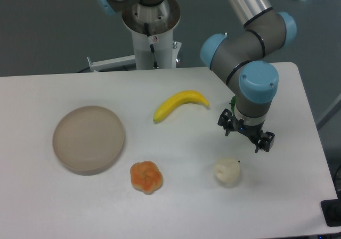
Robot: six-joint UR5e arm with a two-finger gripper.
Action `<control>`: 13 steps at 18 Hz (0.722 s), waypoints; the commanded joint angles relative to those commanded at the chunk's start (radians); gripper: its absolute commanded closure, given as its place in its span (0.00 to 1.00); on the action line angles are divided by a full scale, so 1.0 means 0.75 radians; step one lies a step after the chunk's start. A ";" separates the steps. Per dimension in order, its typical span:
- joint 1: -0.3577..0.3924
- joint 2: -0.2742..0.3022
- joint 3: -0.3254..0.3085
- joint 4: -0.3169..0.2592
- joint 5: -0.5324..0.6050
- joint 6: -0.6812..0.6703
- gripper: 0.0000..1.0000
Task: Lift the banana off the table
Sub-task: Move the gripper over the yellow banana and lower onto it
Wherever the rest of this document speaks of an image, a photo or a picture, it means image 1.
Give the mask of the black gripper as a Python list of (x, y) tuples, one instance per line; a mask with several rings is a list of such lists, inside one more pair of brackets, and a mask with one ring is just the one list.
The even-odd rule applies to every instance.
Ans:
[(255, 153), (259, 150), (269, 152), (273, 146), (275, 134), (269, 131), (263, 132), (264, 121), (255, 125), (246, 124), (246, 120), (237, 119), (229, 109), (224, 109), (217, 124), (225, 130), (225, 136), (230, 132), (238, 132), (248, 138), (255, 145)]

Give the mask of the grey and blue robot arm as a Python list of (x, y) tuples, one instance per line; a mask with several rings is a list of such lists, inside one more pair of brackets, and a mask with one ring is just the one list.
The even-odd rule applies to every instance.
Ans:
[[(173, 31), (181, 11), (176, 0), (98, 0), (106, 14), (121, 13), (133, 40), (136, 68), (140, 70), (176, 67)], [(268, 0), (229, 0), (245, 32), (230, 40), (223, 34), (209, 37), (200, 58), (235, 94), (218, 124), (226, 133), (239, 132), (257, 150), (269, 151), (274, 133), (262, 127), (278, 89), (276, 68), (264, 57), (296, 36), (294, 19), (277, 13)]]

